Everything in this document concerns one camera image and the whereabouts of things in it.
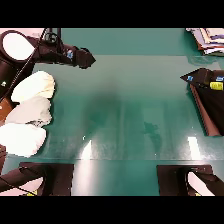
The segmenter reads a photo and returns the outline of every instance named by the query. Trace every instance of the table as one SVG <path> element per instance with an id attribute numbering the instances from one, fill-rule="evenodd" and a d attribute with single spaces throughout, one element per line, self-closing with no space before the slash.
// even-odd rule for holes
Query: table
<path id="1" fill-rule="evenodd" d="M 38 154 L 8 155 L 3 173 L 20 161 L 74 163 L 72 195 L 158 195 L 157 164 L 211 164 L 224 180 L 223 137 L 207 137 L 187 84 L 201 57 L 181 29 L 62 29 L 65 43 L 96 57 L 87 69 L 37 64 L 57 91 L 53 122 Z"/>

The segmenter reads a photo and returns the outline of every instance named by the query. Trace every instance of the white towel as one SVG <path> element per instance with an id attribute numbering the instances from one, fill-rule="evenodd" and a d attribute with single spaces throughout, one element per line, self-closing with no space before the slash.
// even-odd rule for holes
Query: white towel
<path id="1" fill-rule="evenodd" d="M 46 138 L 46 131 L 32 124 L 5 124 L 0 127 L 0 144 L 9 154 L 30 157 L 37 153 Z"/>
<path id="2" fill-rule="evenodd" d="M 34 96 L 52 98 L 55 82 L 51 75 L 38 71 L 20 82 L 13 90 L 13 102 L 23 102 Z"/>

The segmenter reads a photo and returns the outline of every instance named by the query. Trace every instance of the yellow tag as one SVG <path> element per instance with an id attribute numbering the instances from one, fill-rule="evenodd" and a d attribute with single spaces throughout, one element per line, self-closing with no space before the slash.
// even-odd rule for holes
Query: yellow tag
<path id="1" fill-rule="evenodd" d="M 214 90 L 223 90 L 222 82 L 210 82 L 210 88 Z"/>
<path id="2" fill-rule="evenodd" d="M 32 192 L 33 194 L 35 194 L 35 195 L 37 195 L 37 190 L 35 190 L 34 192 Z M 32 194 L 30 194 L 30 193 L 28 193 L 26 196 L 34 196 L 34 195 L 32 195 Z"/>

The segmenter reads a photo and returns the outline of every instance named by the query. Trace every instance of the robotic arm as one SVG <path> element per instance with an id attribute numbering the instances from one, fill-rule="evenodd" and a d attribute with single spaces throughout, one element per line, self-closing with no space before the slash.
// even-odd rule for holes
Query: robotic arm
<path id="1" fill-rule="evenodd" d="M 31 75 L 35 63 L 64 64 L 87 69 L 96 61 L 87 48 L 65 45 L 58 33 L 46 33 L 40 39 L 8 30 L 0 35 L 0 102 L 15 84 Z"/>

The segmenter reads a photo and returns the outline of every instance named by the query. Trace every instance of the glossy table surface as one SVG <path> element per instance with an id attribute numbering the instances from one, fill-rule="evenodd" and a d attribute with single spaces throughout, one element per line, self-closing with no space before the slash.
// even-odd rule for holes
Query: glossy table surface
<path id="1" fill-rule="evenodd" d="M 193 96 L 179 77 L 201 57 L 181 29 L 63 29 L 65 43 L 87 47 L 96 62 L 81 70 L 37 64 L 57 83 L 53 122 L 39 152 L 20 161 L 74 163 L 72 195 L 158 195 L 156 165 L 204 164 L 224 179 L 223 137 L 207 137 Z"/>

